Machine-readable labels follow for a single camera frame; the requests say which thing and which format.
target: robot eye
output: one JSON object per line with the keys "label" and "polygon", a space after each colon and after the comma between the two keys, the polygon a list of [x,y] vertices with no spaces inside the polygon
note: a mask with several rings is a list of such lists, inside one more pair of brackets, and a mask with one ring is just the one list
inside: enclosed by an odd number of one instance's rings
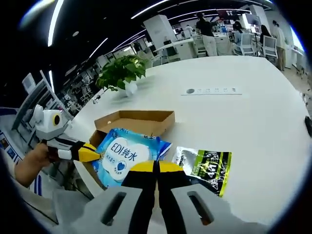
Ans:
{"label": "robot eye", "polygon": [[53,124],[56,126],[59,124],[60,118],[59,115],[55,115],[53,119]]}

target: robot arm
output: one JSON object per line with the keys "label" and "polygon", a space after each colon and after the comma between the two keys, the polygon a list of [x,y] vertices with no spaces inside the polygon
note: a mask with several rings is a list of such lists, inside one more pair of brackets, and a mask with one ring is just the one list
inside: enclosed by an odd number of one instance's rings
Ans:
{"label": "robot arm", "polygon": [[60,110],[44,110],[37,105],[34,110],[36,135],[46,142],[49,151],[57,153],[59,158],[89,162],[100,158],[96,148],[64,134],[67,124]]}
{"label": "robot arm", "polygon": [[[91,201],[59,197],[59,203],[54,202],[58,206],[56,210],[62,211],[57,213],[58,220],[71,221],[54,227],[53,233],[145,234],[155,203],[156,183],[169,234],[264,234],[267,231],[262,224],[244,222],[234,216],[224,199],[201,184],[190,185],[178,165],[146,161],[129,171],[122,186],[110,187]],[[81,209],[64,209],[77,206]]]}

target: wet wipes package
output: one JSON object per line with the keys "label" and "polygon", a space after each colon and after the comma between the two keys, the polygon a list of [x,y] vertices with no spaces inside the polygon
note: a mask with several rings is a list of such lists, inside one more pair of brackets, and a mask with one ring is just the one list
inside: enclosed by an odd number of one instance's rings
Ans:
{"label": "wet wipes package", "polygon": [[147,160],[162,160],[171,144],[158,136],[137,134],[123,128],[111,129],[96,152],[92,166],[105,187],[120,186],[129,170]]}

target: white table surface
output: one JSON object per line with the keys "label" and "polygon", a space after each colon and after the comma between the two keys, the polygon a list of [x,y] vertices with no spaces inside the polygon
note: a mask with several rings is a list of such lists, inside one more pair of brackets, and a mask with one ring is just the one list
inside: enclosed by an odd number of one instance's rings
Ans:
{"label": "white table surface", "polygon": [[[119,98],[108,91],[91,101],[66,133],[88,141],[94,120],[118,110],[174,110],[175,125],[162,138],[174,145],[233,153],[223,198],[245,221],[271,225],[287,209],[305,177],[311,139],[305,105],[290,82],[264,58],[205,57],[147,70],[138,92]],[[242,95],[181,96],[188,88],[236,87]],[[101,188],[75,165],[90,192]]]}

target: snack bag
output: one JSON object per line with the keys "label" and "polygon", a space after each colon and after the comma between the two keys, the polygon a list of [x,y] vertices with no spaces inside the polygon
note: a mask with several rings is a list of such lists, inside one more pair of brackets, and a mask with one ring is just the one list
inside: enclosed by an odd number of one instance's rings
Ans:
{"label": "snack bag", "polygon": [[222,197],[229,177],[231,152],[177,147],[172,162],[183,167],[192,184],[200,183]]}
{"label": "snack bag", "polygon": [[163,158],[170,147],[170,143],[161,141],[158,136],[114,128],[97,148],[101,158],[92,165],[105,187],[120,186],[134,165]]}

